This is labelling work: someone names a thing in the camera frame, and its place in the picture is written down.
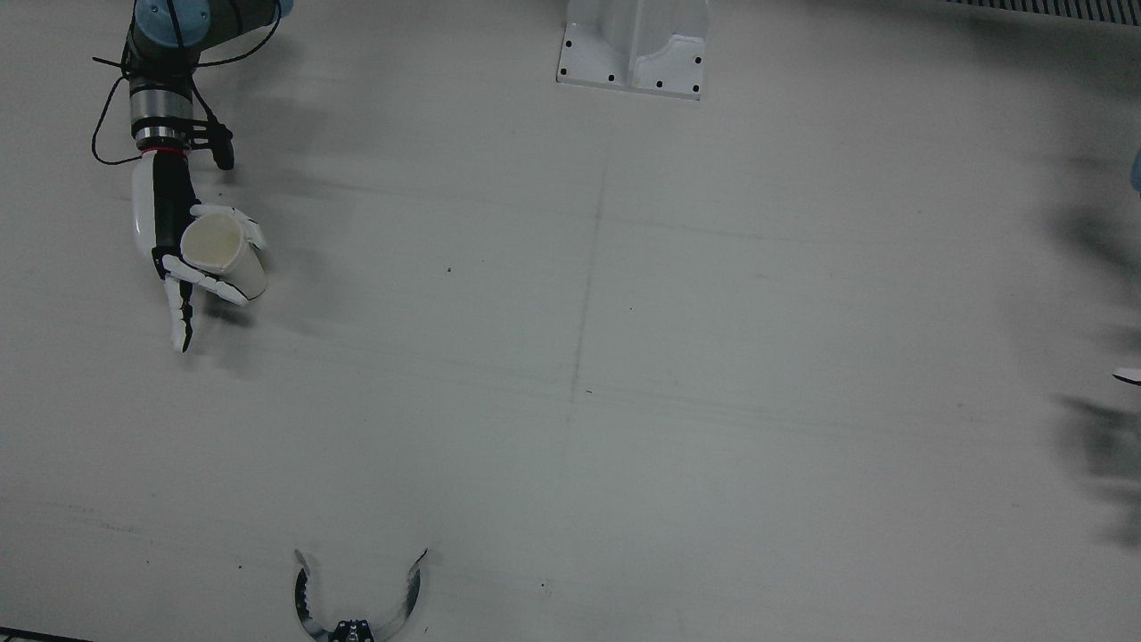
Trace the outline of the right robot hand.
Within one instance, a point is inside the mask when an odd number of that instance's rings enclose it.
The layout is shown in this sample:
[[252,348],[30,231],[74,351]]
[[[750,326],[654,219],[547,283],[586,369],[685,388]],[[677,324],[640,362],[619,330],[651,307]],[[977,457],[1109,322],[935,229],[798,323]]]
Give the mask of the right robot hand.
[[260,224],[240,209],[197,200],[183,152],[143,153],[132,171],[132,216],[135,244],[163,284],[176,352],[192,344],[195,290],[245,306],[267,289]]

